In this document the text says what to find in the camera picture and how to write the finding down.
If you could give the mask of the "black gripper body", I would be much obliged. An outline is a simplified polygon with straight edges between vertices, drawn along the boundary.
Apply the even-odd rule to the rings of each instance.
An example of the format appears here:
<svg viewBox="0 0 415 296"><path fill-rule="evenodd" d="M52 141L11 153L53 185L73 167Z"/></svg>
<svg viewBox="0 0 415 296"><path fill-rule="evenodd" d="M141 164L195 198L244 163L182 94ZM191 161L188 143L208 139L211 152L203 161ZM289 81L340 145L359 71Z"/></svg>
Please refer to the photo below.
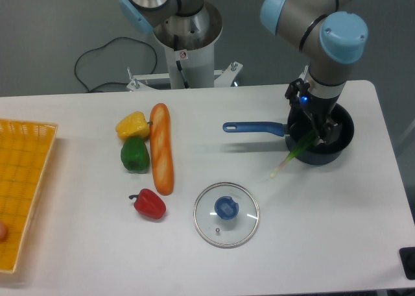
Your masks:
<svg viewBox="0 0 415 296"><path fill-rule="evenodd" d="M298 121L308 119L316 130L322 130L326 121L331 117L331 111L334 109L339 95L332 98L321 98L313 95L309 89L311 85L298 78L292 81L285 98L289 100L290 112L287 119L288 127L291 127Z"/></svg>

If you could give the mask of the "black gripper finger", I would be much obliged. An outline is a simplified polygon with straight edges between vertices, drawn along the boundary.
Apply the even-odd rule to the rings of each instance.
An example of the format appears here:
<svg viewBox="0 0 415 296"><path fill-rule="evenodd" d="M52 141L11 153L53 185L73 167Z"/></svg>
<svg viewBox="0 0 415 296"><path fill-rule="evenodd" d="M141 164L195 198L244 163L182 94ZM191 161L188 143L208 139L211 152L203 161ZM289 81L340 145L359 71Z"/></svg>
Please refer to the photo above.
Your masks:
<svg viewBox="0 0 415 296"><path fill-rule="evenodd" d="M341 131L342 131L342 123L338 123L333 120L327 120L325 131L326 131L325 144L331 145L339 139Z"/></svg>
<svg viewBox="0 0 415 296"><path fill-rule="evenodd" d="M316 134L314 146L319 146L326 143L326 118L321 116L311 116L312 128Z"/></svg>

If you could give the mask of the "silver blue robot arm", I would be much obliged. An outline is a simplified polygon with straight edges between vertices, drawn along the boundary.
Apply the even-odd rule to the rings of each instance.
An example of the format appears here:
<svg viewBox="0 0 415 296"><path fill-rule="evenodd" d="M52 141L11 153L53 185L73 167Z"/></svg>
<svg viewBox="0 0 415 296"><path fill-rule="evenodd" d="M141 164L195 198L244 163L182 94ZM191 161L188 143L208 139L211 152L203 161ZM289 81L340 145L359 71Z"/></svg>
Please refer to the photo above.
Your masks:
<svg viewBox="0 0 415 296"><path fill-rule="evenodd" d="M340 8L351 0L264 0L260 20L309 57L305 76L291 84L289 121L304 115L320 141L336 142L344 125L333 109L360 59L368 37L365 22ZM139 32L152 33L164 46L173 88L214 84L213 46L222 32L219 11L206 0L119 0Z"/></svg>

